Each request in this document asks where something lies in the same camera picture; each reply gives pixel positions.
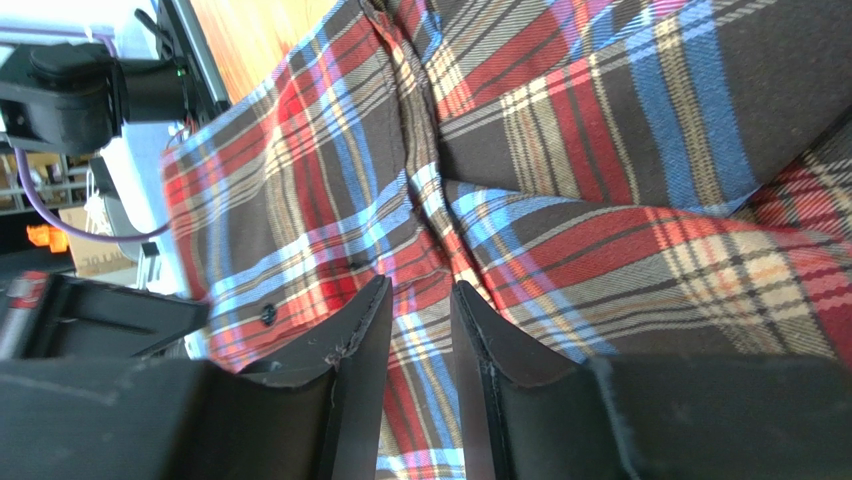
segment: plaid fabric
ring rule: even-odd
[[[213,305],[195,355],[239,370],[388,275],[378,476],[409,479],[464,477],[454,281],[577,361],[852,363],[850,23],[848,0],[342,0],[163,159]]]

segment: tartan pattern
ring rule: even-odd
[[[464,477],[454,281],[577,361],[852,364],[852,5],[811,10],[341,0],[164,155],[190,294],[213,305],[194,356],[239,370],[389,276],[377,466],[409,479]]]

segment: blue stripe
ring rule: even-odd
[[[221,272],[224,276],[232,275],[231,270],[233,268],[231,266],[230,242],[228,241],[230,235],[228,232],[228,217],[230,209],[219,208],[223,205],[227,205],[228,203],[228,199],[230,197],[228,194],[228,181],[226,180],[225,172],[222,171],[221,162],[213,162],[212,165],[214,165],[215,173],[211,175],[215,175],[215,177],[218,177],[221,180],[219,180],[216,185],[218,200],[213,199],[213,188],[209,188],[209,186],[204,189],[203,193],[204,205],[206,206],[205,210],[207,211],[208,217],[215,215],[214,210],[219,211],[219,217],[210,224],[210,232],[207,235],[208,268],[205,270],[207,271],[210,283],[214,281],[213,275],[216,273]],[[234,325],[238,322],[239,318],[237,317],[236,312],[230,312],[227,316],[227,320],[213,317],[211,319],[211,327],[213,329],[218,329],[228,325]]]
[[[420,313],[416,311],[417,300],[415,298],[415,294],[416,291],[414,289],[409,289],[407,300],[408,305],[410,305],[413,310],[413,312],[408,315],[408,320],[414,325],[414,327],[412,328],[405,325],[402,318],[397,319],[396,322],[400,331],[403,332],[403,338],[405,338],[406,347],[408,347],[407,350],[409,352],[413,352],[415,355],[417,354],[416,350],[412,347],[412,342],[409,340],[423,340],[422,348],[427,352],[430,352],[428,359],[416,360],[411,362],[411,364],[414,366],[417,376],[420,378],[421,386],[426,394],[426,404],[428,405],[429,411],[432,412],[432,420],[435,424],[435,430],[441,438],[441,444],[452,445],[453,436],[450,434],[450,428],[442,413],[441,405],[438,402],[438,395],[443,394],[446,397],[447,402],[449,402],[450,408],[453,411],[453,418],[459,418],[458,395],[456,393],[456,387],[453,384],[450,371],[444,363],[444,358],[438,352],[438,347],[432,343],[432,338],[425,330],[423,321],[420,318]],[[426,369],[423,365],[426,361],[432,363],[432,370],[435,374],[436,380],[438,381],[438,385],[441,387],[440,392],[435,390],[433,385],[434,382],[426,373]]]
[[[669,202],[675,208],[698,206],[701,202],[695,192],[683,131],[657,56],[653,28],[645,28],[627,39],[627,51],[639,101],[660,152]]]
[[[695,8],[680,13],[682,25],[701,22],[713,14],[711,2],[704,0]],[[716,28],[704,22],[684,34],[684,50],[689,72],[701,105],[707,140],[719,185],[727,200],[728,212],[736,210],[757,187],[737,126],[737,117],[725,79],[725,66],[719,53]]]
[[[474,190],[453,202],[453,211],[472,236],[468,240],[470,248],[476,248],[483,242],[491,241],[492,235],[499,235],[505,229],[511,229],[513,222],[530,212],[552,205],[576,202],[576,200],[561,197],[536,196],[518,199],[518,196],[517,192],[499,189]],[[485,218],[478,213],[481,211],[487,212]],[[499,222],[493,218],[495,212],[499,212],[501,218]],[[512,256],[522,253],[518,251],[522,250],[520,243],[507,243],[505,238],[502,240],[510,248]]]
[[[426,50],[423,51],[421,58],[421,61],[426,63],[432,59],[435,51],[438,50],[441,42],[444,41],[444,35],[441,31],[441,16],[436,12],[423,12],[423,15],[420,17],[420,24],[423,30],[426,31],[426,34],[429,35],[429,45],[426,46]]]
[[[477,206],[480,206],[480,211],[482,210],[482,204],[488,206],[487,214],[484,217],[473,219],[472,223],[466,225],[467,232],[464,237],[465,241],[471,245],[471,248],[476,248],[476,246],[480,245],[483,246],[488,252],[489,257],[500,265],[497,267],[498,269],[506,268],[502,266],[506,262],[506,257],[522,263],[532,262],[531,258],[524,257],[526,249],[515,235],[513,229],[515,221],[541,208],[572,202],[569,199],[557,197],[530,197],[509,203],[508,200],[512,196],[517,199],[518,194],[512,194],[505,190],[480,189],[464,195],[456,202],[453,202],[452,205],[456,216],[459,218],[475,214],[474,209]],[[508,256],[501,254],[501,249],[498,248],[495,238],[499,238],[500,243],[509,249],[510,254]],[[537,265],[532,265],[531,268],[525,267],[525,269],[531,274],[541,271],[541,268]],[[514,272],[504,272],[504,275],[507,275],[507,278],[516,276]],[[561,306],[563,311],[566,311],[562,315],[562,318],[572,325],[574,334],[582,339],[586,347],[603,354],[617,353],[615,347],[604,340],[603,337],[597,335],[592,325],[582,318],[580,313],[573,308],[568,298],[562,294],[561,290],[550,282],[547,275],[536,275],[533,281],[540,285],[544,291],[548,292],[544,294],[545,296],[550,298],[555,305]],[[516,295],[519,298],[528,296],[517,283],[512,285],[511,288],[517,290]],[[575,362],[582,362],[586,359],[586,354],[583,350],[565,334],[562,328],[556,325],[553,321],[553,315],[545,312],[535,299],[525,301],[521,303],[521,306],[527,309],[541,326],[545,327],[547,335],[556,340],[559,349],[568,358]]]
[[[316,41],[323,46],[323,50],[326,48],[325,46],[329,44],[329,41],[326,37],[325,31],[319,31],[317,33]],[[314,63],[316,59],[312,58],[312,55],[312,51],[306,51],[306,61]],[[328,65],[327,69],[328,71],[326,75],[335,80],[331,87],[326,90],[322,96],[320,96],[320,105],[324,110],[323,118],[327,125],[338,125],[336,133],[332,135],[332,144],[337,151],[343,181],[346,185],[347,191],[349,192],[349,199],[356,211],[362,211],[367,208],[368,202],[368,199],[364,196],[364,192],[361,189],[362,185],[365,183],[367,184],[370,199],[374,199],[378,196],[378,187],[376,185],[373,161],[370,155],[370,149],[367,146],[367,136],[361,125],[361,118],[358,114],[358,109],[355,108],[355,105],[352,102],[352,94],[351,90],[348,88],[347,82],[338,81],[342,79],[342,75],[337,69],[336,62],[332,62]],[[317,70],[317,66],[310,68],[310,72],[314,77],[314,80],[318,84],[321,84],[323,82],[322,74]],[[340,116],[332,110],[331,107],[335,106],[337,108],[334,110],[342,110]],[[349,135],[353,137],[355,141],[355,149],[357,151],[356,154],[353,154],[351,151],[348,141],[345,138],[344,131],[348,132]],[[366,172],[366,177],[362,178],[358,175],[358,171],[355,168],[355,162],[353,161],[354,158],[360,158],[363,162],[363,169]],[[382,243],[383,248],[386,248],[386,241],[380,240],[380,243]],[[371,257],[375,256],[375,251],[372,248],[368,248],[368,250],[368,254]]]
[[[376,470],[390,470],[398,472],[408,467],[432,467],[434,465],[448,466],[451,469],[458,469],[458,476],[451,473],[451,477],[439,477],[441,479],[464,479],[462,468],[464,467],[464,450],[461,448],[435,448],[429,450],[428,459],[424,461],[429,463],[418,463],[417,458],[419,452],[409,452],[403,455],[380,455],[376,459]]]
[[[212,284],[210,288],[211,295],[217,302],[213,307],[212,315],[218,316],[229,313],[244,305],[256,302],[264,295],[280,288],[287,282],[290,282],[301,275],[305,275],[307,272],[322,263],[336,260],[338,258],[344,258],[346,255],[352,255],[353,253],[359,253],[365,250],[373,251],[375,248],[374,246],[379,239],[387,241],[388,233],[402,225],[410,218],[411,209],[410,207],[406,207],[404,204],[381,219],[377,214],[378,209],[382,205],[388,203],[394,195],[398,194],[398,192],[399,183],[392,182],[382,191],[378,198],[376,198],[376,201],[364,211],[343,219],[334,225],[318,229],[316,232],[302,234],[292,243],[265,256],[248,270],[230,275]],[[311,244],[314,243],[311,241],[311,237],[316,236],[327,238],[325,236],[326,233],[333,233],[336,236],[353,231],[360,231],[361,235],[346,242],[343,245],[343,252],[340,251],[341,249],[322,249],[315,252],[312,256],[305,259],[305,261],[298,265],[295,265],[284,272],[261,282],[255,288],[252,288],[247,292],[231,296],[230,298],[224,298],[232,293],[239,285],[243,285],[257,279],[263,272],[273,269],[276,266],[285,263],[288,259],[310,249]]]

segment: black plastic part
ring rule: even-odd
[[[378,277],[245,375],[208,362],[0,362],[4,478],[373,479],[391,318]]]
[[[0,311],[0,359],[131,357],[207,323],[206,304],[64,275],[15,280]]]
[[[40,45],[20,45],[6,59],[0,67],[0,111],[12,146],[81,155],[103,147],[120,133],[121,121],[112,109],[108,73],[92,51],[106,48],[94,47],[85,52],[93,58],[91,67],[96,73],[91,78],[78,78],[85,67],[75,62],[49,67],[46,62],[52,55],[35,55],[42,62],[41,68],[36,69],[32,56],[48,48]],[[67,72],[73,81],[50,80],[56,72]]]
[[[188,99],[191,115],[199,126],[213,121],[231,108],[227,101],[216,101],[210,88],[204,81],[204,72],[192,49],[186,29],[180,22],[175,5],[171,0],[161,0],[157,11],[157,24],[162,35],[157,36],[157,48],[161,55],[173,55],[182,58],[187,74],[193,79],[194,93]]]
[[[98,187],[100,195],[120,200],[118,189],[115,188],[115,182],[106,166],[106,160],[103,157],[93,157],[89,159],[89,168],[92,170],[92,176],[95,177],[95,186]]]
[[[852,478],[852,376],[811,357],[551,351],[454,288],[465,469],[483,479]]]
[[[183,67],[163,60],[122,60],[119,99],[127,123],[183,121],[193,104],[194,83]]]

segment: wire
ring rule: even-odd
[[[15,160],[18,162],[18,177],[21,179],[21,187],[24,189],[24,193],[27,194],[27,198],[30,200],[33,208],[39,215],[41,215],[44,220],[53,225],[54,227],[68,233],[70,235],[74,235],[75,237],[85,238],[86,240],[91,240],[93,242],[106,242],[106,243],[124,243],[124,242],[147,242],[151,237],[159,237],[163,233],[169,230],[169,224],[165,224],[162,227],[154,230],[151,233],[142,233],[139,235],[130,235],[127,237],[112,237],[109,235],[97,235],[94,233],[89,233],[85,230],[80,230],[79,228],[74,228],[71,225],[63,222],[62,220],[56,218],[49,208],[41,201],[41,197],[38,196],[38,192],[36,191],[36,187],[33,184],[33,179],[30,177],[30,165],[27,161],[27,153],[20,148],[15,149]]]

